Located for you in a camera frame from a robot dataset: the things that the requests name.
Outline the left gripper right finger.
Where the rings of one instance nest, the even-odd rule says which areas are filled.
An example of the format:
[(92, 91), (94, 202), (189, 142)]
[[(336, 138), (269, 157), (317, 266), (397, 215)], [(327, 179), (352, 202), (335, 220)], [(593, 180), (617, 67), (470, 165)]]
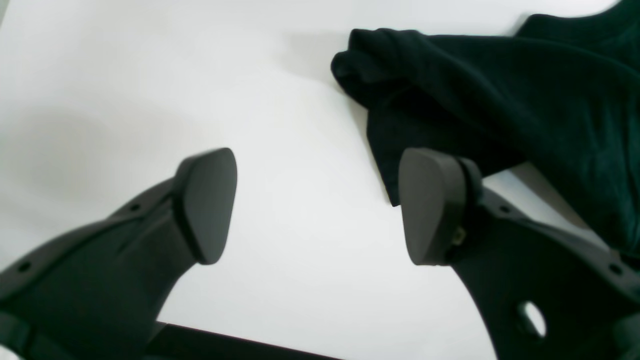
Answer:
[(410, 259), (452, 267), (499, 360), (639, 358), (639, 276), (608, 251), (528, 218), (468, 159), (408, 148), (398, 193)]

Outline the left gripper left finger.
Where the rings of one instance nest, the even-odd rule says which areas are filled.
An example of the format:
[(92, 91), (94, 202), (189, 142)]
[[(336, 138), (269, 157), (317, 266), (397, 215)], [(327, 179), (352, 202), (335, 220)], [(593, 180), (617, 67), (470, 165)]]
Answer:
[(185, 158), (105, 219), (58, 235), (1, 272), (1, 346), (24, 360), (137, 360), (174, 285), (226, 248), (233, 151)]

